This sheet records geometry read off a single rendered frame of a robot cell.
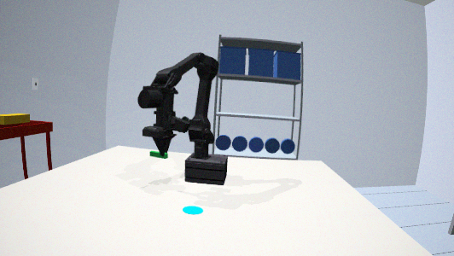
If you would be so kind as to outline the green rectangular post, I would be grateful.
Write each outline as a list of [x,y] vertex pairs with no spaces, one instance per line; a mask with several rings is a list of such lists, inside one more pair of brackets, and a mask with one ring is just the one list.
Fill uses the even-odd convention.
[[159,151],[150,151],[149,152],[149,156],[152,156],[152,157],[155,157],[155,158],[162,158],[162,159],[167,159],[168,158],[168,154],[165,153],[164,156],[161,156]]

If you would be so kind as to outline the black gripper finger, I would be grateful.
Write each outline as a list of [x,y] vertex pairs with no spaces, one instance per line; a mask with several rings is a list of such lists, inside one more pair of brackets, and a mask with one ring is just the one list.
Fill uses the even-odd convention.
[[169,137],[153,137],[154,143],[157,147],[157,149],[160,151],[161,156],[164,156],[166,148],[166,139]]
[[177,134],[166,135],[167,137],[169,137],[169,138],[166,139],[166,145],[165,145],[165,148],[166,148],[165,153],[166,154],[167,154],[167,151],[169,149],[169,146],[170,146],[170,143],[171,143],[171,139],[173,139],[176,135]]

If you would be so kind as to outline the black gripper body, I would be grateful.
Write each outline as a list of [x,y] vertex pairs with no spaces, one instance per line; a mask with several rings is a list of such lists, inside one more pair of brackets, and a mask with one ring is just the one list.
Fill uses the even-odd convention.
[[[146,137],[166,137],[166,135],[173,134],[173,131],[179,131],[175,128],[167,129],[167,120],[169,115],[173,115],[173,108],[156,108],[154,114],[156,114],[156,123],[153,126],[145,126],[143,128],[143,136]],[[180,132],[180,131],[179,131]]]

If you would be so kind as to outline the cyan circle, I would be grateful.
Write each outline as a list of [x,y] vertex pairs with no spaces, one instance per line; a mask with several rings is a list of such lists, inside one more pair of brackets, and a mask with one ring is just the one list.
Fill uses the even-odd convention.
[[200,207],[195,207],[195,206],[184,207],[183,211],[187,214],[193,214],[193,215],[203,213],[203,210]]

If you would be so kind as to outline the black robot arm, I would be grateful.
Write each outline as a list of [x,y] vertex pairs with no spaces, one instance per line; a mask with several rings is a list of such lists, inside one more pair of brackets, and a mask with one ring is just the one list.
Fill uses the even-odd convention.
[[[193,53],[177,63],[174,67],[165,68],[156,73],[154,81],[149,86],[143,86],[138,96],[140,108],[173,108],[176,86],[192,67],[197,69],[200,79],[195,117],[190,119],[183,116],[181,119],[171,113],[167,120],[167,129],[175,128],[182,133],[189,130],[189,140],[195,142],[195,154],[191,158],[210,158],[208,144],[214,143],[211,124],[208,120],[208,105],[211,83],[218,71],[218,61],[203,53]],[[169,127],[169,128],[168,128]]]

